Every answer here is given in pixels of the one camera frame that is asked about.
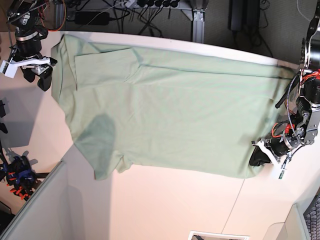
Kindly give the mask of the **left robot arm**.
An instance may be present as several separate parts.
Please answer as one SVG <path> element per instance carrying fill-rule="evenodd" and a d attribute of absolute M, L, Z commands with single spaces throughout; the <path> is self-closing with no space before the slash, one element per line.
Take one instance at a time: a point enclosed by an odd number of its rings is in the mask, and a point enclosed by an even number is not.
<path fill-rule="evenodd" d="M 320 124 L 320 6 L 315 7 L 306 37 L 302 40 L 299 70 L 289 83 L 278 109 L 285 104 L 287 120 L 273 125 L 270 134 L 258 141 L 250 166 L 273 164 L 284 169 L 302 147 L 314 143 Z"/>

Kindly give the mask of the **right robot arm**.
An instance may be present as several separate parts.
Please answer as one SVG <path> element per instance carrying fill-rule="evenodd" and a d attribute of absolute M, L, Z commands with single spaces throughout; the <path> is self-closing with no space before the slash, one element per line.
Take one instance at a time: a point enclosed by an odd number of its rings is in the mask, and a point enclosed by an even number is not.
<path fill-rule="evenodd" d="M 39 77 L 37 85 L 44 92 L 52 84 L 53 67 L 57 60 L 41 54 L 42 43 L 49 30 L 37 24 L 47 0 L 14 0 L 7 10 L 7 23 L 16 27 L 15 44 L 10 47 L 10 55 L 3 60 L 0 72 L 14 78 L 18 69 L 23 77 L 32 83 Z"/>

